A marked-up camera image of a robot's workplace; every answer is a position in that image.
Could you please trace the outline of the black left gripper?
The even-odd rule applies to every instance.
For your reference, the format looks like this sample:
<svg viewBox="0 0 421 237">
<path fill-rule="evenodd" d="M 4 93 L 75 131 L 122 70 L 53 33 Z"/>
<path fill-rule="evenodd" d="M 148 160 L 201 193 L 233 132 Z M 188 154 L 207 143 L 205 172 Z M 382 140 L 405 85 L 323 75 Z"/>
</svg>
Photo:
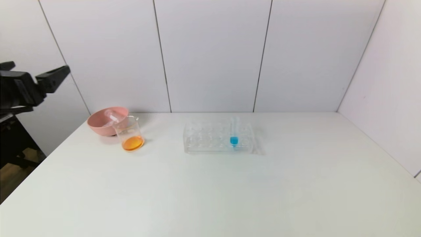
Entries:
<svg viewBox="0 0 421 237">
<path fill-rule="evenodd" d="M 37 84 L 27 72 L 1 72 L 1 107 L 37 107 L 45 98 L 43 93 L 55 93 L 71 73 L 68 65 L 36 76 Z"/>
</svg>

